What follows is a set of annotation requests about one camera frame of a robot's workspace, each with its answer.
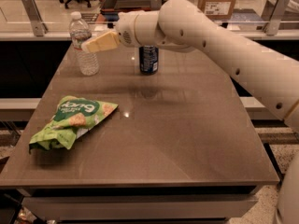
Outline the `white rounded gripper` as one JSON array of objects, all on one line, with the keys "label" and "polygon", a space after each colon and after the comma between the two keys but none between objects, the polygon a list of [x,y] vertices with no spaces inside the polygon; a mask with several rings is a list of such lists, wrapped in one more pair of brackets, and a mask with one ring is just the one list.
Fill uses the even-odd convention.
[{"label": "white rounded gripper", "polygon": [[163,41],[158,15],[158,11],[120,12],[115,26],[117,34],[107,31],[91,37],[81,44],[81,48],[87,53],[95,53],[115,49],[120,42],[127,47],[157,46]]}]

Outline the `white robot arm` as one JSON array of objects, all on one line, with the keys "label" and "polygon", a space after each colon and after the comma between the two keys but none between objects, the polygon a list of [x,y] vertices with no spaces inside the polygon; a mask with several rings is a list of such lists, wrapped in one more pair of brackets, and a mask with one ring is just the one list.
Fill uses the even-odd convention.
[{"label": "white robot arm", "polygon": [[82,48],[95,53],[119,44],[198,49],[299,133],[299,62],[220,27],[187,0],[169,0],[156,11],[121,12],[113,31],[88,39]]}]

